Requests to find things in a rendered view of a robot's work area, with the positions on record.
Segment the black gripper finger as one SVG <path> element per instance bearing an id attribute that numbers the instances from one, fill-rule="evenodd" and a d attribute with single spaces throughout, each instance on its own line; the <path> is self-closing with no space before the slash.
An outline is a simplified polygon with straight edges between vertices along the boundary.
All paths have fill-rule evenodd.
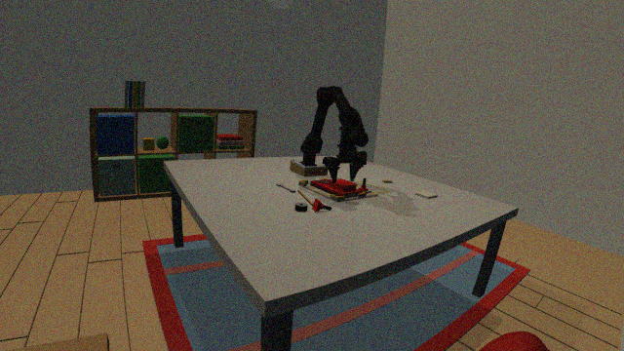
<path id="1" fill-rule="evenodd" d="M 340 167 L 331 167 L 328 165 L 325 165 L 326 167 L 328 167 L 328 170 L 331 174 L 331 179 L 333 183 L 336 183 L 336 178 L 337 178 L 337 171 L 340 169 Z"/>
<path id="2" fill-rule="evenodd" d="M 363 165 L 354 165 L 352 163 L 350 163 L 350 179 L 351 181 L 354 181 L 357 172 L 359 171 L 360 168 L 362 168 Z"/>

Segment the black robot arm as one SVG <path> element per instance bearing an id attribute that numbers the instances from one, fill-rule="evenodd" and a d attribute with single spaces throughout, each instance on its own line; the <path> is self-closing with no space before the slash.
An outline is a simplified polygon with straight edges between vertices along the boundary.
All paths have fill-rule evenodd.
<path id="1" fill-rule="evenodd" d="M 366 146 L 369 137 L 365 132 L 364 125 L 360 113 L 353 108 L 346 99 L 341 88 L 328 86 L 321 87 L 317 91 L 318 107 L 311 132 L 306 136 L 305 141 L 300 146 L 303 152 L 303 161 L 300 162 L 304 166 L 317 166 L 315 164 L 316 153 L 320 154 L 322 148 L 321 132 L 324 127 L 328 109 L 335 103 L 339 113 L 338 119 L 342 127 L 340 142 L 352 143 L 357 146 Z M 348 158 L 347 158 L 348 157 Z M 349 160 L 352 164 L 362 164 L 367 159 L 366 151 L 356 151 L 347 146 L 343 159 Z"/>

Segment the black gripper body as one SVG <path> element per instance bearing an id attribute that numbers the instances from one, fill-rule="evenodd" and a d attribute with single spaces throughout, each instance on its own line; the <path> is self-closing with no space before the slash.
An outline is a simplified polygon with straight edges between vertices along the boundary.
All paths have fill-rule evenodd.
<path id="1" fill-rule="evenodd" d="M 337 147 L 339 147 L 339 155 L 336 155 L 336 158 L 325 157 L 323 159 L 323 164 L 331 166 L 331 167 L 338 167 L 340 164 L 343 164 L 343 163 L 352 163 L 348 159 L 347 160 L 343 159 L 343 155 L 347 146 L 350 146 L 350 149 L 354 149 L 354 144 L 341 142 L 340 144 L 337 145 Z M 365 165 L 366 163 L 367 163 L 367 159 L 364 160 L 361 165 Z"/>

